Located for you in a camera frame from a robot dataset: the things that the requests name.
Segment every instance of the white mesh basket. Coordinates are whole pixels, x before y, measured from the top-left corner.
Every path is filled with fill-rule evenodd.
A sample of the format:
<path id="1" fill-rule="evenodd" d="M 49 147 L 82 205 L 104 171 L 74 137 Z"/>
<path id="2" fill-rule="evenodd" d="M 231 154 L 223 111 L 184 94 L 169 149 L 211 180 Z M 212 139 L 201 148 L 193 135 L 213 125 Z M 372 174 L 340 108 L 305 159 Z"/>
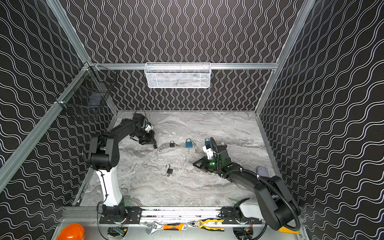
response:
<path id="1" fill-rule="evenodd" d="M 150 88 L 209 88 L 211 63 L 146 63 Z"/>

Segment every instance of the pliers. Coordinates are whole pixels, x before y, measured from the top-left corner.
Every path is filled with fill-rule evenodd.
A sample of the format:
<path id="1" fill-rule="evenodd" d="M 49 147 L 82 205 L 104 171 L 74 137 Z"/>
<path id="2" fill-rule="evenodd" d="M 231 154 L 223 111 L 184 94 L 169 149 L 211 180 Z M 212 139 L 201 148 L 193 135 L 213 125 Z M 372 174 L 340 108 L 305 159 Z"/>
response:
<path id="1" fill-rule="evenodd" d="M 206 229 L 208 231 L 221 231 L 221 232 L 224 231 L 223 228 L 207 227 L 204 225 L 205 223 L 209 223 L 209 222 L 215 222 L 215 224 L 217 224 L 218 222 L 224 222 L 224 220 L 223 219 L 219 220 L 219 219 L 210 218 L 210 219 L 205 219 L 205 220 L 189 222 L 188 225 L 193 226 L 193 227 L 203 228 L 203 229 Z"/>

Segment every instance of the yellow object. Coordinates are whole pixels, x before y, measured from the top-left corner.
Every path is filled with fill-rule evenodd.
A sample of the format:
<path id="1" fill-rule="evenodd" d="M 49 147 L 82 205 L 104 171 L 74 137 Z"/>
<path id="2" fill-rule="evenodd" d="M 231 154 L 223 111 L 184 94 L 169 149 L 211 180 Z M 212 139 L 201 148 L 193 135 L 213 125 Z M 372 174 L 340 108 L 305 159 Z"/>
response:
<path id="1" fill-rule="evenodd" d="M 80 224 L 74 223 L 65 227 L 56 240 L 84 240 L 84 237 L 84 228 Z"/>
<path id="2" fill-rule="evenodd" d="M 207 227 L 205 225 L 203 225 L 204 223 L 207 223 L 207 222 L 224 222 L 224 219 L 220 219 L 220 220 L 217 220 L 217 219 L 206 219 L 204 221 L 200 220 L 199 223 L 199 228 L 203 228 L 203 229 L 206 229 L 208 231 L 224 231 L 223 228 L 218 228 L 218 227 Z"/>
<path id="3" fill-rule="evenodd" d="M 286 228 L 286 227 L 281 227 L 278 231 L 279 231 L 279 232 L 285 232 L 285 233 L 300 234 L 299 232 L 295 232 L 295 231 L 289 230 L 289 229 Z"/>

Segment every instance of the wavy patterned wall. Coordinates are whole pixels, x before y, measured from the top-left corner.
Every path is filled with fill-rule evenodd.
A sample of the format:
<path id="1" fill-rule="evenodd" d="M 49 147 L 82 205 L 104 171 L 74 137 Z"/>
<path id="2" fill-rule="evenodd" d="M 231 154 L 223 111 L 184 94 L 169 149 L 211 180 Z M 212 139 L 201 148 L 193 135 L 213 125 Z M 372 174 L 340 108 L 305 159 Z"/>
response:
<path id="1" fill-rule="evenodd" d="M 91 134 L 108 128 L 111 114 L 74 121 L 64 111 L 0 194 L 0 239 L 51 239 L 65 206 L 71 206 L 88 168 Z"/>
<path id="2" fill-rule="evenodd" d="M 271 70 L 212 71 L 211 87 L 149 88 L 144 71 L 121 71 L 111 96 L 119 109 L 253 111 Z"/>
<path id="3" fill-rule="evenodd" d="M 0 1 L 0 164 L 82 66 L 43 0 Z"/>
<path id="4" fill-rule="evenodd" d="M 93 62 L 276 62 L 303 0 L 61 0 Z"/>
<path id="5" fill-rule="evenodd" d="M 262 111 L 316 239 L 384 238 L 384 2 L 318 0 Z"/>

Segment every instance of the blue padlock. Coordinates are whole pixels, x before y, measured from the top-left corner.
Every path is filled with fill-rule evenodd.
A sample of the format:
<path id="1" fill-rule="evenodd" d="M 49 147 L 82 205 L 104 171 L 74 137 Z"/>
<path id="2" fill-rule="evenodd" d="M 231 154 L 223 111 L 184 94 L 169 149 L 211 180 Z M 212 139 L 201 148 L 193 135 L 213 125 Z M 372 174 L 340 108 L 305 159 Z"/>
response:
<path id="1" fill-rule="evenodd" d="M 210 145 L 211 144 L 211 142 L 209 141 L 209 138 L 206 138 L 205 139 L 205 145 L 207 146 L 207 145 Z"/>
<path id="2" fill-rule="evenodd" d="M 187 138 L 187 140 L 185 141 L 185 147 L 187 148 L 193 147 L 193 144 L 190 138 Z"/>

